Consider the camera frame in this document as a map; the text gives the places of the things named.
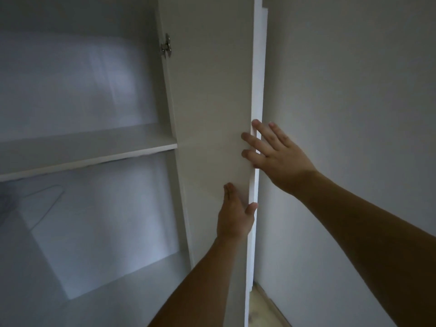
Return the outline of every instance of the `person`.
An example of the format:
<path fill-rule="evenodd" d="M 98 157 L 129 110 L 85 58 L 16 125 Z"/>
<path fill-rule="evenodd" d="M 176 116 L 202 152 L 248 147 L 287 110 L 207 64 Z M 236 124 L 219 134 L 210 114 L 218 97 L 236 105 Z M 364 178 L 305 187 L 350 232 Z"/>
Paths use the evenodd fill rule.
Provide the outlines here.
<path fill-rule="evenodd" d="M 261 154 L 242 156 L 324 225 L 397 326 L 436 326 L 436 238 L 327 179 L 276 124 L 252 125 L 266 142 L 243 133 Z M 256 208 L 244 209 L 236 188 L 224 186 L 215 242 L 150 327 L 223 325 L 235 255 Z"/>

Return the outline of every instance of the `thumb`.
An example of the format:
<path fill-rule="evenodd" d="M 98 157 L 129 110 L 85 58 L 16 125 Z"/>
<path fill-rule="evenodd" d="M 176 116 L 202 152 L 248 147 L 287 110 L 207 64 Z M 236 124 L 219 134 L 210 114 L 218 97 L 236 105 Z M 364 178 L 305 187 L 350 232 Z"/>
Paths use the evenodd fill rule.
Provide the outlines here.
<path fill-rule="evenodd" d="M 245 209 L 245 214 L 248 216 L 254 216 L 256 209 L 259 205 L 256 202 L 250 203 L 248 207 Z"/>

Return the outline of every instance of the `shelf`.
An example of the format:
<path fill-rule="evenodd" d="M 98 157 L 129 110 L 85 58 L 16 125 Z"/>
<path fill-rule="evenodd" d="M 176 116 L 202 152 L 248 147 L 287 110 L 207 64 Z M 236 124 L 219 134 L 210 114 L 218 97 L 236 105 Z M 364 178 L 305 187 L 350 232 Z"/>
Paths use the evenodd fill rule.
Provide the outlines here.
<path fill-rule="evenodd" d="M 190 270 L 178 252 L 67 302 L 40 326 L 147 326 Z"/>
<path fill-rule="evenodd" d="M 175 148 L 170 126 L 160 124 L 0 142 L 0 182 Z"/>

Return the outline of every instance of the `person's right hand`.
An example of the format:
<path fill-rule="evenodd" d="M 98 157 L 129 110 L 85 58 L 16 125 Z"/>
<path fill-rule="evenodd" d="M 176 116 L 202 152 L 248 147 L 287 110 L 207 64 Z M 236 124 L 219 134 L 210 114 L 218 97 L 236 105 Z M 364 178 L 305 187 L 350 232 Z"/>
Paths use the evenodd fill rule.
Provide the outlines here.
<path fill-rule="evenodd" d="M 269 144 L 244 132 L 241 135 L 242 139 L 263 155 L 246 149 L 243 150 L 242 156 L 248 159 L 255 168 L 264 171 L 277 187 L 296 195 L 301 184 L 309 176 L 317 173 L 315 166 L 276 124 L 271 122 L 268 128 L 255 119 L 252 125 Z"/>

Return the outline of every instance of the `open cabinet door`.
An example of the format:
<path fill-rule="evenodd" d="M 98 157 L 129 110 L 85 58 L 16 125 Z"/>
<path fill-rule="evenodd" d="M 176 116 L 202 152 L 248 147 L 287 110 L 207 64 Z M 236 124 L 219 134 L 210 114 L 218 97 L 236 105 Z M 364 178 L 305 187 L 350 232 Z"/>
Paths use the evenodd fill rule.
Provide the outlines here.
<path fill-rule="evenodd" d="M 171 46 L 162 60 L 192 266 L 215 240 L 223 185 L 234 183 L 244 203 L 257 196 L 240 135 L 253 131 L 253 115 L 262 116 L 263 94 L 252 87 L 259 89 L 253 76 L 261 76 L 263 91 L 264 69 L 254 59 L 259 48 L 265 52 L 256 32 L 264 17 L 262 0 L 158 0 L 161 43 Z M 253 250 L 245 242 L 238 253 L 225 326 L 248 325 Z"/>

